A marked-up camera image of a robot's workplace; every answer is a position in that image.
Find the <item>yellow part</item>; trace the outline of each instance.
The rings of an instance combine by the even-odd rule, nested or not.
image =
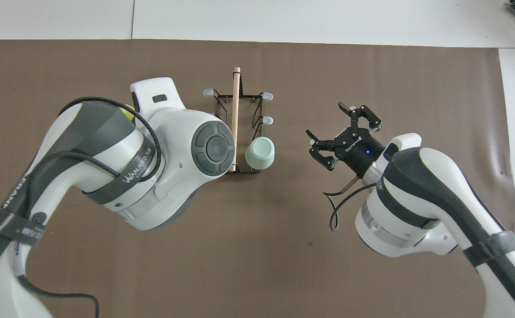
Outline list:
[[[127,111],[127,110],[125,110],[124,108],[121,108],[121,110],[122,110],[122,112],[124,113],[124,115],[126,115],[126,117],[128,117],[128,119],[130,119],[130,121],[132,121],[132,120],[134,119],[134,114],[132,114],[130,111]]]

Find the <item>gray circular button panel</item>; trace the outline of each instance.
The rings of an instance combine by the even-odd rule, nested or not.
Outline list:
[[[213,177],[221,175],[234,159],[232,133],[221,121],[207,121],[195,131],[191,153],[200,171]]]

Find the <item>brown paper mat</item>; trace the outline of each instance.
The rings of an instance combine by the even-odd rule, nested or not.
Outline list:
[[[272,92],[265,135],[276,161],[259,175],[204,185],[175,223],[138,231],[72,189],[30,254],[28,275],[54,292],[98,297],[102,317],[481,317],[485,295],[460,250],[386,258],[355,233],[366,193],[328,228],[329,203],[352,177],[308,155],[310,129],[332,139],[338,110],[368,105],[375,137],[416,132],[462,168],[514,230],[504,95],[496,49],[165,40],[0,41],[0,202],[62,106],[81,96],[132,103],[134,81],[169,76],[185,106],[213,112],[213,87]],[[44,300],[55,317],[92,317],[86,300]]]

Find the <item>plastic cup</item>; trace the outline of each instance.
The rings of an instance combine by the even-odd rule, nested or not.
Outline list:
[[[254,169],[266,169],[274,158],[275,147],[268,137],[257,137],[246,149],[246,162]]]

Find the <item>black rubber band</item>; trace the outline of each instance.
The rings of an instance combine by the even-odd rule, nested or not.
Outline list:
[[[512,231],[503,231],[466,248],[464,255],[473,267],[477,267],[512,251],[515,251],[515,234]]]
[[[0,235],[36,246],[44,233],[45,226],[0,208]]]

